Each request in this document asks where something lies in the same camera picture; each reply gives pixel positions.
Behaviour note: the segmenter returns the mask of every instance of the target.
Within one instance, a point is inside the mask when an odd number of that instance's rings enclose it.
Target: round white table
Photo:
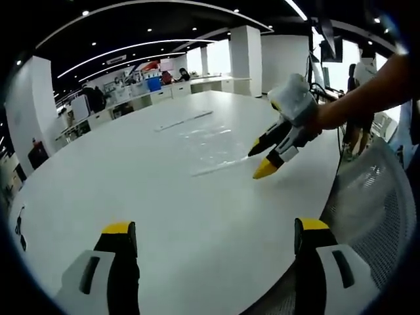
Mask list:
[[[156,131],[204,110],[213,113]],[[209,91],[72,142],[27,179],[10,214],[14,230],[25,204],[25,253],[13,235],[34,278],[54,297],[105,226],[135,221],[143,315],[244,311],[293,262],[294,219],[321,215],[339,162],[337,132],[327,131],[267,178],[252,176],[268,151],[216,170],[277,119],[265,100]]]

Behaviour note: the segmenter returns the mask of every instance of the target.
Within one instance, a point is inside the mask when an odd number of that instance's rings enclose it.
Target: person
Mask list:
[[[172,84],[172,76],[168,71],[162,72],[162,83],[163,85]]]
[[[98,101],[101,104],[100,108],[98,107],[99,111],[104,110],[106,106],[106,98],[104,96],[104,93],[102,93],[102,91],[98,87],[95,87],[94,91],[96,92],[96,97],[98,98]]]
[[[356,69],[356,64],[351,64],[350,67],[348,68],[348,80],[347,80],[347,93],[353,91],[355,88],[357,88],[356,86],[356,80],[354,79],[354,70]],[[347,121],[346,124],[346,132],[343,138],[343,143],[344,143],[344,153],[347,156],[347,159],[351,159],[352,158],[352,150],[350,150],[350,143],[352,141],[352,139],[354,138],[354,125],[353,123],[349,120]]]
[[[177,80],[178,82],[190,80],[190,74],[188,73],[188,71],[185,70],[185,68],[181,68],[179,70],[179,73],[181,74],[181,77]]]
[[[103,110],[102,99],[100,99],[98,93],[91,87],[88,87],[86,84],[84,84],[80,95],[86,95],[89,108],[92,112],[98,113]]]
[[[362,53],[362,59],[354,67],[353,80],[350,83],[350,91],[360,87],[369,82],[377,73],[375,66],[375,51],[370,47],[366,47]],[[357,156],[362,154],[370,137],[370,129],[374,119],[373,113],[359,115],[358,117],[351,117],[348,124],[348,132],[346,140],[348,146],[346,147],[347,153],[352,157],[354,148],[359,141],[360,132],[362,132],[362,138],[360,139],[360,146]]]

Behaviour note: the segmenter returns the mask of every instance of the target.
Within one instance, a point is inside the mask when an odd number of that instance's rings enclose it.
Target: plastic sheet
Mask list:
[[[247,160],[249,148],[238,142],[231,129],[224,125],[204,127],[180,134],[185,148],[195,157],[190,174],[206,175]]]

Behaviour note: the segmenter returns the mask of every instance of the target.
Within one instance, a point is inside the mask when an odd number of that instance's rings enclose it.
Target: white wall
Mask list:
[[[43,134],[44,147],[49,156],[56,152],[55,138],[60,131],[56,130],[58,117],[51,77],[51,61],[34,56],[32,58],[32,95],[37,113],[38,125]]]
[[[29,176],[33,173],[28,159],[28,153],[33,148],[32,138],[43,138],[33,103],[32,60],[25,63],[12,79],[5,107],[14,151],[23,171]]]
[[[262,92],[284,84],[289,75],[306,72],[308,37],[296,35],[261,36]]]

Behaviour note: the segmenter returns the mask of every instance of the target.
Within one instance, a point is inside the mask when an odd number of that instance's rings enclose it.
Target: white cabinet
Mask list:
[[[191,94],[191,86],[190,84],[180,84],[174,85],[171,87],[172,90],[172,98],[182,97]]]
[[[87,119],[91,130],[98,128],[103,123],[107,123],[112,120],[111,113],[109,110],[104,110],[100,113],[94,114]]]
[[[171,89],[168,88],[156,91],[150,95],[152,104],[157,104],[158,102],[161,102],[162,100],[166,100],[168,98],[172,98]]]
[[[222,92],[233,93],[234,92],[234,81],[233,80],[222,81]]]

